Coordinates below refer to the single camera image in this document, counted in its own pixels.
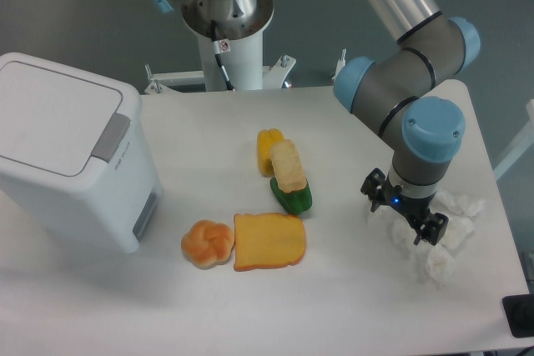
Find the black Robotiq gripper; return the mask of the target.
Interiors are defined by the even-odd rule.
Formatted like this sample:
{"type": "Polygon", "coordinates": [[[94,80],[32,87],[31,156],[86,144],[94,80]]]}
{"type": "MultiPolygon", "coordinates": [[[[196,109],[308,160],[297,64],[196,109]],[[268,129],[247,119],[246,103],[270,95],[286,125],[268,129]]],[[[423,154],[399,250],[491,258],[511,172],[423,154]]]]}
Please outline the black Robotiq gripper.
{"type": "Polygon", "coordinates": [[[372,213],[387,204],[410,220],[410,226],[416,232],[415,246],[421,241],[435,246],[443,238],[449,218],[430,211],[430,202],[436,194],[435,183],[416,185],[397,173],[388,173],[386,177],[379,168],[374,168],[364,179],[360,191],[370,201],[372,213]]]}

